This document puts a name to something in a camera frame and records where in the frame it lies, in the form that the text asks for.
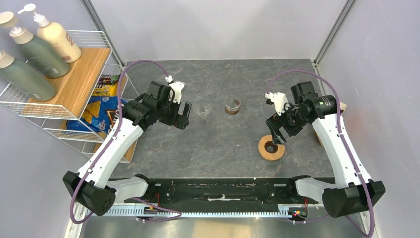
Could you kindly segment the clear glass dripper cone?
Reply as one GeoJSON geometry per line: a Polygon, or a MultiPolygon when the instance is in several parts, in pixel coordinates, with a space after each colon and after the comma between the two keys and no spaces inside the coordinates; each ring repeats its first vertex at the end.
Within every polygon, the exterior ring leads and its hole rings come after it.
{"type": "Polygon", "coordinates": [[[194,103],[193,104],[193,112],[200,116],[201,118],[205,118],[213,109],[211,103],[194,103]]]}

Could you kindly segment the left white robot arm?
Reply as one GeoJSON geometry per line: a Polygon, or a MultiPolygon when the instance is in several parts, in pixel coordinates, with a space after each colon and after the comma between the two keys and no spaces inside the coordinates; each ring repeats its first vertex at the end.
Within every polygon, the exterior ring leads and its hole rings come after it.
{"type": "Polygon", "coordinates": [[[150,83],[146,93],[128,101],[114,127],[94,155],[77,172],[68,171],[63,182],[78,202],[97,216],[115,202],[138,197],[151,202],[154,187],[140,176],[110,181],[110,176],[131,145],[156,122],[184,130],[189,124],[190,102],[181,102],[185,83],[150,83]]]}

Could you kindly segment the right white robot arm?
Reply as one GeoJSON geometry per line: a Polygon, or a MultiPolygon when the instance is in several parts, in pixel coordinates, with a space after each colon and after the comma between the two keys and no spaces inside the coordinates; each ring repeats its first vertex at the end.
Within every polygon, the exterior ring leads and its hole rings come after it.
{"type": "Polygon", "coordinates": [[[369,210],[368,199],[375,205],[385,194],[382,181],[374,181],[359,160],[351,142],[343,144],[341,137],[348,138],[342,116],[337,113],[334,96],[319,96],[311,82],[291,87],[294,103],[284,93],[266,93],[266,103],[274,105],[275,113],[266,120],[272,141],[284,145],[281,133],[296,136],[310,124],[321,141],[333,168],[335,183],[326,183],[310,176],[289,179],[286,197],[298,203],[305,197],[324,205],[329,216],[337,218],[369,210]]]}

